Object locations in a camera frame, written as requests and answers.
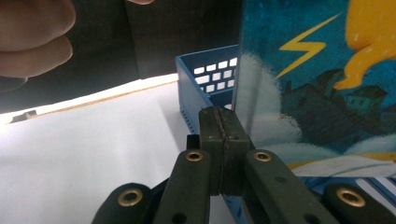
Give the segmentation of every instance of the brass grommet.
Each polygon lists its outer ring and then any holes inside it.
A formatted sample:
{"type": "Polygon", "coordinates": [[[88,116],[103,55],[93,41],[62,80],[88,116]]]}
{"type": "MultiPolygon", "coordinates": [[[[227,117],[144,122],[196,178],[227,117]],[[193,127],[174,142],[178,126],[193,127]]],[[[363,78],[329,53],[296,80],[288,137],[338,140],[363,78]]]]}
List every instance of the brass grommet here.
{"type": "Polygon", "coordinates": [[[271,155],[266,152],[256,152],[254,158],[258,161],[270,161],[272,159],[271,155]]]}
{"type": "Polygon", "coordinates": [[[366,205],[366,201],[355,191],[351,189],[338,189],[336,191],[337,197],[354,207],[363,207],[366,205]]]}
{"type": "Polygon", "coordinates": [[[119,196],[119,204],[124,207],[134,206],[138,204],[143,199],[143,193],[140,189],[126,189],[119,196]],[[126,196],[129,194],[134,194],[134,198],[127,199],[126,196]]]}
{"type": "Polygon", "coordinates": [[[201,152],[197,152],[197,151],[189,152],[186,155],[186,159],[188,161],[200,161],[203,157],[204,155],[201,152]]]}

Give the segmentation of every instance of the cartoon illustration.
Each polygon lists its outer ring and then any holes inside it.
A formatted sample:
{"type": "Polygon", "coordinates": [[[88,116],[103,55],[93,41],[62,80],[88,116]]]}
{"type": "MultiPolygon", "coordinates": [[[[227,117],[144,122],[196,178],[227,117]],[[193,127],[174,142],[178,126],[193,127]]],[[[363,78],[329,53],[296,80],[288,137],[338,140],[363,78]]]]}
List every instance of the cartoon illustration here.
{"type": "Polygon", "coordinates": [[[396,60],[396,1],[350,0],[346,17],[346,42],[356,51],[345,67],[346,78],[334,88],[358,87],[372,66],[396,60]]]}

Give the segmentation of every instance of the finger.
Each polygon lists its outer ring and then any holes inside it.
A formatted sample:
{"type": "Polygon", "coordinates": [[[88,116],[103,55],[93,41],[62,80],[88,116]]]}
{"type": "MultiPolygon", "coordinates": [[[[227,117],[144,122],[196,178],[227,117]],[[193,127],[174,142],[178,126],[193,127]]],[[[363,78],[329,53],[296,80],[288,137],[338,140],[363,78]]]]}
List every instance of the finger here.
{"type": "Polygon", "coordinates": [[[147,5],[147,4],[154,2],[154,0],[128,0],[128,1],[139,4],[139,5],[147,5]]]}
{"type": "Polygon", "coordinates": [[[0,51],[42,46],[74,24],[70,0],[0,0],[0,51]]]}
{"type": "Polygon", "coordinates": [[[67,62],[72,54],[64,35],[35,49],[0,52],[0,77],[35,77],[67,62]]]}

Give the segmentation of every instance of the white table surface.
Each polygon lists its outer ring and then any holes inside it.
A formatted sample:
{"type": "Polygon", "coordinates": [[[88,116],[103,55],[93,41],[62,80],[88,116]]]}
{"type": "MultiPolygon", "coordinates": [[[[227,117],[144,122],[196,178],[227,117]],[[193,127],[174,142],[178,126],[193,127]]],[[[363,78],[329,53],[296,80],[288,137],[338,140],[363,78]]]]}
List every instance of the white table surface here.
{"type": "Polygon", "coordinates": [[[176,83],[0,127],[0,223],[91,223],[113,189],[169,177],[188,133],[176,83]]]}

